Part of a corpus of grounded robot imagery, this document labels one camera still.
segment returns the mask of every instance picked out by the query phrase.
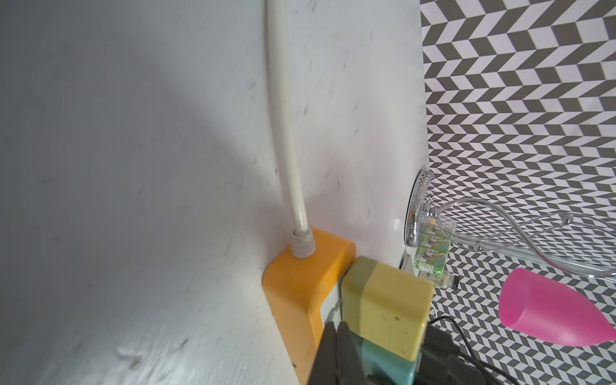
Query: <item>white curved wall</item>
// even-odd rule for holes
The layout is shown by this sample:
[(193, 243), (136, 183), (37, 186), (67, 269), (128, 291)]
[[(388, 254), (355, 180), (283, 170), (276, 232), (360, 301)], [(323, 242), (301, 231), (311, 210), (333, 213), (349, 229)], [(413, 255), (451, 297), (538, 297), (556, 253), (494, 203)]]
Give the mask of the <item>white curved wall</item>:
[[(0, 382), (296, 381), (261, 290), (291, 225), (262, 3), (0, 4)], [(310, 223), (396, 265), (428, 158), (418, 1), (288, 7)]]

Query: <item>white cable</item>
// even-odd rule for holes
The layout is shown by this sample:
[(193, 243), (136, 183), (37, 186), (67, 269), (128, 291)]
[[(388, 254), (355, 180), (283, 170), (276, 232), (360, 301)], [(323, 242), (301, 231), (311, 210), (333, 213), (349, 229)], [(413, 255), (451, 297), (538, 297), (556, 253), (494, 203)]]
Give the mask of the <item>white cable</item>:
[(291, 250), (298, 258), (314, 254), (315, 243), (306, 218), (306, 204), (299, 179), (299, 166), (293, 139), (293, 112), (287, 73), (286, 0), (267, 0), (267, 34), (270, 61), (270, 92), (273, 105), (274, 136), (282, 147), (281, 167), (288, 183), (289, 200), (295, 230), (291, 234)]

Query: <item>gray and white zigzag pattern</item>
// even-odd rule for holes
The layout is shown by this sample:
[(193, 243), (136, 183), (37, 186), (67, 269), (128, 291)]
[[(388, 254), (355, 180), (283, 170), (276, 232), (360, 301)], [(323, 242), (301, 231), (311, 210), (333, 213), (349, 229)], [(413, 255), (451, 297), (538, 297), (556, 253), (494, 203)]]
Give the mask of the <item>gray and white zigzag pattern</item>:
[[(561, 210), (616, 222), (616, 1), (421, 3), (435, 204), (480, 197), (519, 222)], [(475, 235), (507, 228), (477, 206), (451, 215)], [(536, 241), (548, 252), (616, 265), (616, 244), (604, 234), (561, 230)], [(613, 343), (554, 346), (500, 325), (498, 294), (519, 265), (576, 288), (616, 323), (613, 283), (461, 249), (448, 262), (461, 289), (439, 291), (437, 315), (461, 320), (481, 357), (523, 383), (616, 383)]]

